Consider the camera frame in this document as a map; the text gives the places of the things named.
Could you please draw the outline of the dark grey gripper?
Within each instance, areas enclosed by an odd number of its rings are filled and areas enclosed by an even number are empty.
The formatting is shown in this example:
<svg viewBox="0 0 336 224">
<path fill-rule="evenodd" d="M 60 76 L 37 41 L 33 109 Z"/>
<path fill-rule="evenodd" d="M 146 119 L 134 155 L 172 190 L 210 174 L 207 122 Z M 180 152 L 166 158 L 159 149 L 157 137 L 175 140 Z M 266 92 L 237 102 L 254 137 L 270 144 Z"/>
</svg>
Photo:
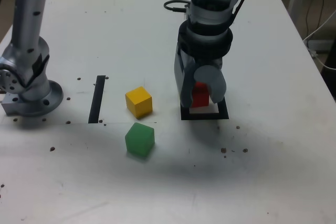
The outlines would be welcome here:
<svg viewBox="0 0 336 224">
<path fill-rule="evenodd" d="M 192 90 L 197 82 L 207 85 L 213 103 L 223 100 L 226 92 L 226 81 L 221 68 L 223 59 L 195 59 L 176 46 L 174 74 L 180 103 L 190 108 L 193 103 Z"/>
</svg>

